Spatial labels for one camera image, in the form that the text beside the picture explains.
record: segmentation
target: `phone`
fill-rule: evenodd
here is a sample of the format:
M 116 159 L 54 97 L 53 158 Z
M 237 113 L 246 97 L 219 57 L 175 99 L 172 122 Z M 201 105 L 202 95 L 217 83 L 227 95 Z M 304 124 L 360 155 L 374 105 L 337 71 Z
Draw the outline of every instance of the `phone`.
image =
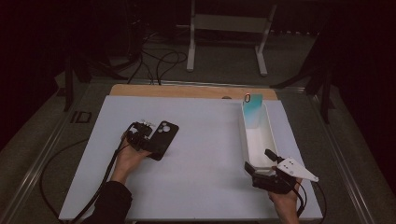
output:
M 149 139 L 150 145 L 154 147 L 154 152 L 149 155 L 155 161 L 163 158 L 166 150 L 171 145 L 178 132 L 178 126 L 166 120 L 161 121 L 155 133 Z

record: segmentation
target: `black sleeve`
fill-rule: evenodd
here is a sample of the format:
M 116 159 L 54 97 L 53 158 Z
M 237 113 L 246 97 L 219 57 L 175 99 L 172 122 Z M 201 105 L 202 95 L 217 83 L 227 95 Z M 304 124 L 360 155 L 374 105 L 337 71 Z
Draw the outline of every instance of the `black sleeve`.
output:
M 126 215 L 131 207 L 131 201 L 131 192 L 124 185 L 120 182 L 109 181 L 102 188 L 95 202 L 95 210 L 92 215 L 87 217 L 82 223 L 125 223 Z

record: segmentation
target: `cable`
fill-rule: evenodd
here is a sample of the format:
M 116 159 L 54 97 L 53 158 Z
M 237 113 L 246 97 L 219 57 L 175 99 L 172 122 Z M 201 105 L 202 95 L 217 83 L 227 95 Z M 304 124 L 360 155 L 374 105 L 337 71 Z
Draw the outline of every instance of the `cable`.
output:
M 127 84 L 131 83 L 132 78 L 134 78 L 134 76 L 137 74 L 137 72 L 140 70 L 140 67 L 142 66 L 142 63 L 143 63 L 143 55 L 142 55 L 142 53 L 139 54 L 139 59 L 140 59 L 140 64 L 137 66 L 136 70 L 134 70 L 132 75 L 128 78 Z
M 289 187 L 291 187 L 291 190 L 292 190 L 292 191 L 297 195 L 297 197 L 299 198 L 299 200 L 300 200 L 300 207 L 299 207 L 299 209 L 297 210 L 297 217 L 299 217 L 299 216 L 301 215 L 301 213 L 302 213 L 302 212 L 304 211 L 304 209 L 305 209 L 303 197 L 301 197 L 301 195 L 300 195 L 300 193 L 297 191 L 297 189 L 295 189 L 294 186 L 292 186 L 288 181 L 286 181 L 286 180 L 283 179 L 282 177 L 280 177 L 280 179 L 281 179 L 285 184 L 289 185 Z
M 303 190 L 303 192 L 304 192 L 304 196 L 305 196 L 305 204 L 304 204 L 304 209 L 305 209 L 305 207 L 306 207 L 306 204 L 308 203 L 308 198 L 307 198 L 307 196 L 306 196 L 306 191 L 305 191 L 305 188 L 303 187 L 303 185 L 301 185 L 301 183 L 299 183 L 299 182 L 297 182 L 297 184 L 301 187 L 301 189 Z
M 146 69 L 148 70 L 147 76 L 148 79 L 150 80 L 149 85 L 154 85 L 154 76 L 151 74 L 151 71 L 149 70 L 149 66 L 146 63 L 143 63 L 145 65 Z
M 317 184 L 317 186 L 318 186 L 318 188 L 319 188 L 319 190 L 320 190 L 320 193 L 321 193 L 322 196 L 323 196 L 323 201 L 324 201 L 323 218 L 322 218 L 322 220 L 319 222 L 319 224 L 320 224 L 320 223 L 323 223 L 323 221 L 324 221 L 324 219 L 326 218 L 326 215 L 327 215 L 327 202 L 326 202 L 326 196 L 324 195 L 323 189 L 320 187 L 320 184 L 319 184 L 318 182 L 315 182 L 315 184 Z
M 178 53 L 178 54 L 181 54 L 181 55 L 184 56 L 184 59 L 183 59 L 183 60 L 176 61 L 176 62 L 168 62 L 168 61 L 166 61 L 166 60 L 163 60 L 164 63 L 184 63 L 184 62 L 187 60 L 187 58 L 188 58 L 188 57 L 187 57 L 187 54 L 185 54 L 185 53 L 183 53 L 183 52 L 175 51 L 175 50 L 173 50 L 173 49 L 161 49 L 161 50 L 171 50 L 171 51 L 173 51 L 174 53 Z M 156 56 L 154 56 L 154 55 L 152 55 L 152 54 L 147 53 L 147 52 L 144 51 L 144 50 L 142 50 L 142 52 L 145 53 L 145 54 L 147 54 L 148 56 L 150 56 L 150 57 L 152 57 L 152 58 L 157 59 L 157 60 L 160 60 L 160 59 L 161 59 L 161 58 L 158 58 L 158 57 L 156 57 Z
M 183 52 L 175 52 L 177 54 L 177 62 L 174 63 L 174 65 L 172 65 L 172 67 L 168 68 L 167 70 L 165 70 L 161 75 L 160 75 L 160 81 L 163 78 L 163 76 L 165 75 L 165 73 L 167 73 L 168 71 L 170 71 L 172 68 L 174 68 L 178 63 L 183 63 L 187 60 L 187 55 Z M 180 60 L 179 54 L 184 55 L 184 59 Z
M 46 203 L 47 207 L 48 207 L 49 210 L 52 212 L 52 214 L 55 215 L 56 219 L 57 219 L 60 223 L 62 223 L 62 224 L 64 224 L 64 222 L 61 221 L 61 220 L 58 218 L 58 217 L 59 217 L 58 212 L 56 212 L 55 209 L 52 207 L 52 205 L 50 204 L 49 200 L 47 199 L 47 197 L 46 197 L 46 195 L 45 195 L 45 193 L 44 193 L 44 188 L 43 188 L 44 173 L 46 172 L 47 167 L 50 165 L 50 162 L 51 162 L 55 157 L 57 157 L 59 154 L 61 154 L 61 153 L 64 152 L 65 150 L 69 149 L 70 147 L 74 147 L 74 146 L 76 146 L 76 145 L 78 145 L 78 144 L 81 144 L 81 143 L 83 143 L 83 142 L 86 142 L 86 141 L 88 141 L 88 140 L 89 140 L 89 139 L 87 138 L 87 139 L 78 141 L 78 142 L 76 142 L 76 143 L 74 143 L 74 144 L 72 144 L 72 145 L 70 145 L 70 146 L 68 146 L 68 147 L 62 148 L 62 149 L 59 150 L 57 153 L 55 153 L 54 155 L 52 155 L 52 156 L 49 158 L 49 160 L 47 161 L 46 165 L 44 166 L 43 171 L 41 172 L 41 175 L 40 175 L 40 178 L 39 178 L 39 182 L 38 182 L 38 183 L 39 183 L 39 188 L 40 188 L 41 197 L 43 198 L 44 202 Z
M 133 125 L 134 125 L 133 123 L 130 124 L 128 129 L 125 132 L 126 133 L 129 132 Z M 93 194 L 91 200 L 85 205 L 85 207 L 81 210 L 81 212 L 79 212 L 78 215 L 75 218 L 73 218 L 71 223 L 76 223 L 77 221 L 79 221 L 79 219 L 88 211 L 88 209 L 90 209 L 90 207 L 93 205 L 93 203 L 99 197 L 100 191 L 101 191 L 102 187 L 105 185 L 105 183 L 107 182 L 108 176 L 110 175 L 111 169 L 113 168 L 114 162 L 116 161 L 118 154 L 120 153 L 121 150 L 123 150 L 125 148 L 125 147 L 121 147 L 125 138 L 126 138 L 126 134 L 121 138 L 119 146 L 114 151 L 113 157 L 111 158 L 111 161 L 107 166 L 105 176 L 103 177 L 98 190 Z
M 152 33 L 151 35 L 148 35 L 144 40 L 143 40 L 143 44 L 145 45 L 153 36 L 157 35 L 158 33 Z
M 161 59 L 158 61 L 158 63 L 157 63 L 157 69 L 156 69 L 156 74 L 155 75 L 157 76 L 158 85 L 160 85 L 160 86 L 162 85 L 161 78 L 163 77 L 163 75 L 165 75 L 165 73 L 167 73 L 169 70 L 171 70 L 172 68 L 174 68 L 177 65 L 177 63 L 174 63 L 171 67 L 169 67 L 161 75 L 159 75 L 160 64 L 163 63 L 163 59 L 166 58 L 169 55 L 172 55 L 172 54 L 176 54 L 177 55 L 177 61 L 178 61 L 178 59 L 179 59 L 178 53 L 177 52 L 169 52 L 167 54 L 164 54 L 161 57 Z

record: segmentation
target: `white tabletop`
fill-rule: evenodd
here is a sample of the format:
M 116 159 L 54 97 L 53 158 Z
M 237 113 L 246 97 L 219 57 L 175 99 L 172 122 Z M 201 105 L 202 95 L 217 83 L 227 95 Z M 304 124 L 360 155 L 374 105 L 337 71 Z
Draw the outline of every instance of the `white tabletop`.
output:
M 304 164 L 280 101 L 265 101 L 278 153 Z M 96 192 L 125 129 L 141 119 L 179 131 L 161 161 L 144 160 L 128 178 L 132 220 L 277 218 L 266 191 L 244 170 L 235 100 L 107 96 L 67 194 L 60 219 L 72 219 Z M 309 181 L 301 218 L 321 218 Z M 91 214 L 93 208 L 84 217 Z

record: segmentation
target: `hand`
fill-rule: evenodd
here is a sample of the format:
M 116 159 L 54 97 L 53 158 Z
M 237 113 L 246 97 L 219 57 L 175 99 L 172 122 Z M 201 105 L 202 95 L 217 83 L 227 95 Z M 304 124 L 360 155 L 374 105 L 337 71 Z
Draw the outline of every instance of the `hand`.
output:
M 119 152 L 116 161 L 116 167 L 110 177 L 112 181 L 118 181 L 125 185 L 128 175 L 135 170 L 140 162 L 145 159 L 151 152 L 146 150 L 136 151 L 131 147 L 126 139 L 122 142 L 122 150 Z
M 302 179 L 297 178 L 297 182 L 301 183 Z M 300 187 L 299 184 L 296 184 L 294 188 L 298 191 Z M 290 191 L 287 194 L 276 194 L 271 191 L 268 191 L 268 196 L 270 200 L 275 205 L 275 210 L 277 215 L 279 216 L 282 223 L 285 224 L 295 224 L 299 223 L 297 217 L 297 194 L 294 191 Z

